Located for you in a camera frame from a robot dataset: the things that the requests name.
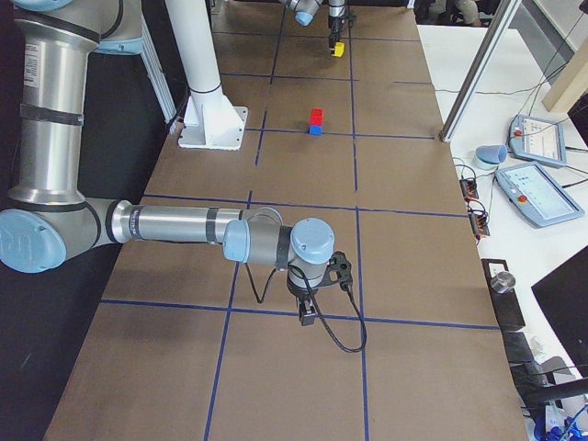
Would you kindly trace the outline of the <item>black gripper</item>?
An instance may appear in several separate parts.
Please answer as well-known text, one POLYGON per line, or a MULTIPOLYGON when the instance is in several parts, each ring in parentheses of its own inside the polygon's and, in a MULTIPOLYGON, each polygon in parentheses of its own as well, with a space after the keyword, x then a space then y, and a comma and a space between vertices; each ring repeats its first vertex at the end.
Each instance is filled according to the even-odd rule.
POLYGON ((309 278, 303 270, 289 270, 287 273, 288 291, 297 299, 299 319, 302 326, 312 325, 316 319, 314 296, 321 281, 309 278))
POLYGON ((349 25, 349 15, 344 13, 341 16, 328 16, 328 26, 330 29, 329 50, 331 54, 335 52, 335 37, 340 37, 345 27, 349 25))

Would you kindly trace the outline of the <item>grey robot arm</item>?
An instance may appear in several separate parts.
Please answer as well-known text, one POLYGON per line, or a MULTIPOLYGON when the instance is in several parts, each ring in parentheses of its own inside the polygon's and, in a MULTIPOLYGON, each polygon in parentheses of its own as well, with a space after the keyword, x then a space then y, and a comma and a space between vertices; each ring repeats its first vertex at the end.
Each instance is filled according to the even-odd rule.
MULTIPOLYGON (((319 11, 320 0, 279 0, 286 9, 292 11, 295 20, 303 27, 308 27, 319 11)), ((330 0, 328 5, 328 27, 330 29, 329 50, 332 56, 341 58, 345 53, 342 34, 345 27, 352 27, 355 16, 344 0, 330 0)))
POLYGON ((1 328, 39 329, 83 316, 102 264, 85 243, 108 199, 138 200, 164 124, 140 57, 142 1, 1 4, 1 209, 55 221, 66 264, 1 271, 1 328))

